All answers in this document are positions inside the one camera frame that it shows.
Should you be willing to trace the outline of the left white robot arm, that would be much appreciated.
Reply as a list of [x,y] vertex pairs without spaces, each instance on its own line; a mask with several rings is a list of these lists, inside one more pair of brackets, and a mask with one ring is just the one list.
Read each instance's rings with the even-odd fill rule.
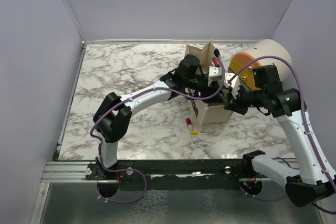
[[188,54],[177,68],[149,87],[122,96],[109,93],[93,116],[94,126],[90,132],[100,141],[97,157],[99,175],[104,179],[115,175],[118,141],[124,137],[131,118],[138,112],[179,95],[188,100],[212,99],[220,90],[219,84],[209,80],[202,71],[200,60]]

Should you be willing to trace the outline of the beige canvas bag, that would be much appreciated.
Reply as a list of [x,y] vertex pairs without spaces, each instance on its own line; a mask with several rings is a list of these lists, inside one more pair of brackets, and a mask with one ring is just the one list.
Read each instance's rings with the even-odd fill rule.
[[[199,59],[204,75],[208,75],[209,66],[221,67],[218,61],[212,62],[212,58],[220,58],[220,53],[211,40],[209,40],[203,48],[188,44],[186,46],[185,55],[193,55]],[[189,94],[193,94],[193,90],[191,89],[186,89],[186,91]],[[229,121],[233,112],[224,109],[227,102],[227,94],[228,90],[223,88],[221,92],[211,99],[205,101],[191,100],[188,102],[198,129],[208,130],[221,124],[226,124]]]

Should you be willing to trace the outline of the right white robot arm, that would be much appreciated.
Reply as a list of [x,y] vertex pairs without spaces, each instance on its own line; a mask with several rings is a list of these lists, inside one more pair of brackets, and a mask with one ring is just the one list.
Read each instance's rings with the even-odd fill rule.
[[243,155],[241,171],[246,177],[262,174],[283,187],[297,207],[314,204],[335,193],[335,170],[329,164],[309,122],[309,113],[298,89],[284,90],[277,67],[252,70],[257,90],[239,85],[238,75],[225,74],[229,90],[227,110],[244,115],[249,108],[265,108],[283,129],[296,157],[298,169],[281,165],[263,151]]

